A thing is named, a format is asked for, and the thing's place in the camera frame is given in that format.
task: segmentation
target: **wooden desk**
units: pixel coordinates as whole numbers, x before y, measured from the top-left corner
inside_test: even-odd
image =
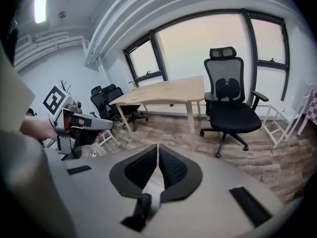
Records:
[[[190,77],[178,80],[164,81],[153,85],[139,87],[130,93],[124,94],[110,105],[116,104],[129,132],[132,132],[120,106],[126,105],[164,105],[185,104],[192,135],[192,150],[195,150],[195,132],[192,102],[197,102],[199,118],[201,117],[199,102],[204,99],[205,88],[203,76]]]

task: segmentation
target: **window frame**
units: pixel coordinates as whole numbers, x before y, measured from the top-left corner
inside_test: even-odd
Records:
[[[180,18],[174,19],[172,21],[169,21],[154,30],[150,30],[148,33],[137,39],[135,42],[133,42],[131,45],[129,45],[126,49],[124,49],[124,55],[127,60],[129,69],[131,71],[133,80],[137,87],[139,87],[138,82],[150,79],[157,76],[162,76],[164,81],[167,81],[167,74],[166,69],[164,66],[164,61],[161,55],[161,51],[158,46],[158,42],[155,37],[155,33],[170,27],[172,25],[184,22],[186,20],[190,20],[193,18],[203,17],[203,16],[209,16],[209,15],[217,15],[217,14],[241,14],[245,20],[245,26],[247,28],[248,36],[249,36],[249,42],[250,42],[250,49],[251,49],[251,85],[250,85],[250,92],[249,92],[249,99],[247,100],[247,104],[249,106],[252,105],[254,96],[251,93],[252,91],[256,90],[256,84],[257,84],[257,72],[258,72],[258,66],[261,67],[269,67],[269,68],[275,68],[275,69],[281,69],[286,72],[285,75],[285,82],[282,92],[281,100],[283,101],[286,95],[287,86],[288,86],[288,79],[289,79],[289,70],[290,70],[290,55],[289,55],[289,40],[287,35],[287,30],[285,26],[285,22],[283,18],[276,17],[267,13],[253,11],[253,10],[246,10],[244,8],[242,9],[217,9],[217,10],[207,10],[207,11],[201,11],[196,12],[192,14],[188,14],[185,16],[182,16]],[[280,25],[282,28],[282,35],[284,40],[284,50],[285,50],[285,64],[278,63],[274,61],[265,61],[265,60],[259,60],[258,57],[258,46],[256,42],[255,32],[253,29],[253,25],[251,22],[251,19],[257,19],[257,20],[263,20],[270,23],[274,23],[277,25]],[[141,46],[147,41],[151,41],[151,45],[155,54],[155,58],[157,60],[159,71],[150,73],[148,75],[144,75],[142,77],[136,76],[135,69],[133,67],[131,58],[129,54],[133,52],[136,48]]]

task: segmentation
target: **ceiling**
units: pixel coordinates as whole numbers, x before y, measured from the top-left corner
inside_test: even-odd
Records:
[[[47,0],[47,20],[36,24],[34,21],[34,0],[24,0],[15,16],[19,38],[58,27],[91,25],[104,1],[106,0]],[[61,11],[67,13],[63,19],[58,17]]]

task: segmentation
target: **desk leg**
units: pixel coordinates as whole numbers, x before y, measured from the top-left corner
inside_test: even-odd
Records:
[[[187,117],[189,123],[189,131],[192,136],[192,150],[195,150],[195,128],[194,128],[194,116],[193,116],[193,106],[191,102],[186,102]]]
[[[308,118],[305,117],[303,123],[302,123],[302,126],[299,128],[298,132],[297,132],[297,135],[300,135],[303,131],[303,129],[305,128],[306,124],[307,124],[307,121],[308,121]]]
[[[150,113],[149,113],[149,111],[148,111],[147,106],[143,105],[143,107],[145,108],[145,110],[147,111],[147,114],[149,115]]]
[[[118,110],[119,110],[119,113],[120,113],[120,115],[121,115],[121,117],[122,117],[122,120],[124,121],[125,126],[127,126],[129,132],[132,132],[132,130],[131,130],[131,128],[130,128],[130,126],[129,126],[129,124],[128,124],[128,122],[127,122],[127,120],[126,120],[126,118],[125,118],[125,116],[124,116],[124,114],[123,114],[123,112],[122,112],[122,110],[121,110],[120,105],[119,105],[119,104],[116,104],[116,106],[117,106],[117,108],[118,108]]]
[[[200,120],[202,118],[202,114],[200,112],[200,102],[197,102],[197,108],[198,108],[198,119]]]

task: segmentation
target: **ceiling light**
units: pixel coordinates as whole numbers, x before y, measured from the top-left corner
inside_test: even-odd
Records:
[[[36,23],[46,20],[46,0],[34,0],[34,16]]]

